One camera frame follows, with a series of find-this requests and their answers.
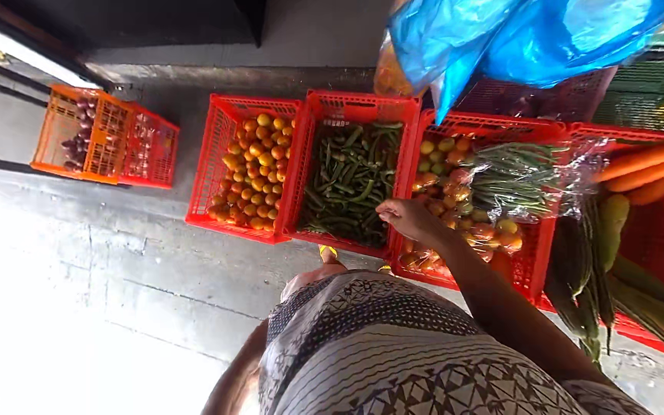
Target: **blue plastic bag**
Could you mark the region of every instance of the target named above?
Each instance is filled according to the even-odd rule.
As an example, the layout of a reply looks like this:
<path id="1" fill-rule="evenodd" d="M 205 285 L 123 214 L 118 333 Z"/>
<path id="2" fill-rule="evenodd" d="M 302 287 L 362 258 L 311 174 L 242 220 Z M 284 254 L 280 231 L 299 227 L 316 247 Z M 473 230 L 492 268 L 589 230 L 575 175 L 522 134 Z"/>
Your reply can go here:
<path id="1" fill-rule="evenodd" d="M 490 78 L 549 88 L 644 50 L 664 22 L 664 0 L 530 0 L 493 39 Z"/>
<path id="2" fill-rule="evenodd" d="M 476 67 L 548 88 L 625 61 L 663 22 L 664 0 L 411 0 L 388 30 L 414 91 L 432 87 L 441 123 Z"/>

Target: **fingers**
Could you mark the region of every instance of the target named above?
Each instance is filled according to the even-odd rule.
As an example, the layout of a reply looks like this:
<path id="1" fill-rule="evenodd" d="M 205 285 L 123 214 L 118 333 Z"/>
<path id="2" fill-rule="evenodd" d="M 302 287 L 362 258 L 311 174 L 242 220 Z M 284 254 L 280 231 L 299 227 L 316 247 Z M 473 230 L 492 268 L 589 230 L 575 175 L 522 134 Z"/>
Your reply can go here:
<path id="1" fill-rule="evenodd" d="M 399 215 L 401 215 L 401 211 L 403 210 L 403 200 L 401 199 L 386 199 L 383 201 L 383 203 L 379 204 L 378 207 L 375 208 L 375 211 L 378 213 L 381 212 L 396 212 Z"/>
<path id="2" fill-rule="evenodd" d="M 381 217 L 382 221 L 388 222 L 388 223 L 392 224 L 394 227 L 396 226 L 398 221 L 401 220 L 401 217 L 397 216 L 393 212 L 381 212 L 381 213 L 379 213 L 378 216 Z"/>

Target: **patterned dress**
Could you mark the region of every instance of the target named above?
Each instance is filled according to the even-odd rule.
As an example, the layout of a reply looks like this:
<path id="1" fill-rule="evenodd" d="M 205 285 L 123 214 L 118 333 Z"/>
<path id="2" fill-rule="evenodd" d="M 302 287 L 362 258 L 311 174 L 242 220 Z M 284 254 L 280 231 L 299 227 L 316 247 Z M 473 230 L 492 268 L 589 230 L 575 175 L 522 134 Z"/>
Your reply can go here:
<path id="1" fill-rule="evenodd" d="M 271 313 L 264 414 L 649 415 L 616 388 L 559 385 L 427 289 L 352 270 L 298 289 Z"/>

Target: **red plastic crate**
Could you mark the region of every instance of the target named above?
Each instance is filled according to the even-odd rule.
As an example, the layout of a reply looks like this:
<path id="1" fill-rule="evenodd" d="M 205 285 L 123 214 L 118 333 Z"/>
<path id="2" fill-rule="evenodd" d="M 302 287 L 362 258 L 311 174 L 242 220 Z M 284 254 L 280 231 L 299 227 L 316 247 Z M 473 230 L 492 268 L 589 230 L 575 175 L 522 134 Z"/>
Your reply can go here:
<path id="1" fill-rule="evenodd" d="M 504 115 L 521 97 L 535 95 L 550 114 L 559 114 L 557 119 L 560 121 L 590 121 L 616 71 L 616 66 L 592 71 L 564 80 L 547 90 L 484 78 L 475 84 L 456 109 Z"/>
<path id="2" fill-rule="evenodd" d="M 229 141 L 235 137 L 237 125 L 248 118 L 255 118 L 259 114 L 265 113 L 274 118 L 282 117 L 294 120 L 297 126 L 301 126 L 301 107 L 302 102 L 300 100 L 211 95 L 207 125 L 204 129 L 204 142 L 201 145 L 198 170 L 194 179 L 189 212 L 186 215 L 187 223 L 264 244 L 274 245 L 290 240 L 289 237 L 281 235 L 281 228 L 287 217 L 286 212 L 289 205 L 292 204 L 289 199 L 293 199 L 294 196 L 291 191 L 292 187 L 288 185 L 289 177 L 293 174 L 294 160 L 302 154 L 299 149 L 303 142 L 303 134 L 299 132 L 300 128 L 295 128 L 291 137 L 289 169 L 286 174 L 286 182 L 283 184 L 281 209 L 276 217 L 275 231 L 256 231 L 217 222 L 210 219 L 207 212 L 212 206 L 212 196 L 219 190 L 219 182 L 224 178 L 227 171 L 222 162 L 222 156 L 226 154 Z"/>
<path id="3" fill-rule="evenodd" d="M 569 128 L 574 143 L 587 139 L 610 138 L 627 139 L 638 142 L 657 142 L 664 140 L 664 131 L 650 131 L 595 124 L 574 123 Z M 607 151 L 631 151 L 631 144 L 612 143 Z M 640 264 L 664 283 L 664 199 L 646 206 L 633 206 L 622 231 L 620 252 L 626 258 Z M 551 309 L 545 298 L 540 308 Z M 664 344 L 654 335 L 645 331 L 633 320 L 618 313 L 615 329 L 641 344 L 664 352 Z"/>
<path id="4" fill-rule="evenodd" d="M 416 140 L 409 146 L 401 149 L 402 154 L 408 154 L 406 170 L 401 173 L 402 183 L 397 183 L 394 196 L 401 199 L 411 199 L 412 184 L 416 175 L 416 165 L 419 158 L 419 146 L 425 132 L 450 137 L 454 134 L 475 133 L 483 137 L 481 143 L 506 143 L 522 141 L 526 143 L 568 145 L 567 130 L 564 124 L 547 120 L 533 120 L 529 118 L 511 118 L 499 115 L 467 114 L 453 112 L 441 125 L 434 124 L 435 112 L 426 110 L 419 119 L 419 131 Z M 522 248 L 511 257 L 513 270 L 513 285 L 527 299 L 539 302 L 544 277 L 548 268 L 549 250 L 552 246 L 555 219 L 543 219 L 538 224 L 520 224 L 522 231 Z M 399 262 L 403 237 L 396 235 L 393 245 L 391 269 L 397 276 L 411 278 L 450 289 L 458 289 L 453 278 L 436 272 L 419 272 L 404 269 Z"/>
<path id="5" fill-rule="evenodd" d="M 127 134 L 120 183 L 170 189 L 176 165 L 179 127 L 137 104 Z"/>
<path id="6" fill-rule="evenodd" d="M 296 225 L 304 200 L 304 187 L 309 178 L 309 172 L 313 170 L 314 131 L 319 121 L 331 121 L 335 122 L 336 125 L 345 125 L 349 122 L 403 122 L 401 151 L 399 152 L 395 175 L 395 183 L 399 183 L 402 166 L 410 163 L 409 155 L 403 149 L 408 148 L 411 142 L 416 140 L 420 105 L 421 102 L 418 98 L 384 98 L 372 94 L 309 90 L 306 95 L 302 131 L 299 135 L 300 145 L 297 149 L 300 156 L 291 160 L 290 166 L 293 167 L 286 180 L 291 185 L 293 199 L 289 200 L 289 216 L 288 220 L 284 222 L 283 235 L 363 255 L 388 259 L 391 254 L 392 236 L 396 233 L 391 228 L 388 232 L 387 246 L 380 249 L 363 247 L 355 241 L 336 238 L 326 233 L 297 231 Z M 396 194 L 396 186 L 397 184 L 394 184 L 393 194 Z"/>

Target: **yellow sandal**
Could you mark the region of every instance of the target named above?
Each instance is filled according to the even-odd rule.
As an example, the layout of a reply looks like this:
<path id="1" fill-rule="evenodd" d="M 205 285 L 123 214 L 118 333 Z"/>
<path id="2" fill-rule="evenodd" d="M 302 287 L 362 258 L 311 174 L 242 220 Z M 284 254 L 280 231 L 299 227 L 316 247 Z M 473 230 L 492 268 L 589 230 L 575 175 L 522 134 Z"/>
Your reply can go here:
<path id="1" fill-rule="evenodd" d="M 324 260 L 324 258 L 325 258 L 324 256 L 322 256 L 322 252 L 324 252 L 325 250 L 330 250 L 330 252 L 332 252 L 334 254 L 334 258 L 337 259 L 337 250 L 336 249 L 332 248 L 329 245 L 319 245 L 319 256 L 322 257 L 322 260 Z"/>

